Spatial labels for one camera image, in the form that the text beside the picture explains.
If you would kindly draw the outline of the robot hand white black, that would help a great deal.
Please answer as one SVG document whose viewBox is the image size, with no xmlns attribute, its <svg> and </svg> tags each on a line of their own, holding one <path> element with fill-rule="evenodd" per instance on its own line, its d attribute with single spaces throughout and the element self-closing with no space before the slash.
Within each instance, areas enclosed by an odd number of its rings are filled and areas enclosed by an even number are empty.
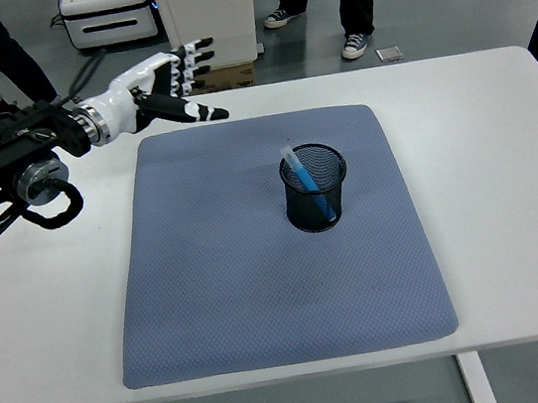
<svg viewBox="0 0 538 403">
<path fill-rule="evenodd" d="M 154 119 L 178 123 L 224 120 L 226 109 L 187 100 L 196 78 L 209 71 L 214 52 L 211 38 L 196 39 L 169 53 L 156 53 L 108 84 L 88 103 L 100 115 L 102 138 L 111 142 L 122 133 L 138 133 Z"/>
</svg>

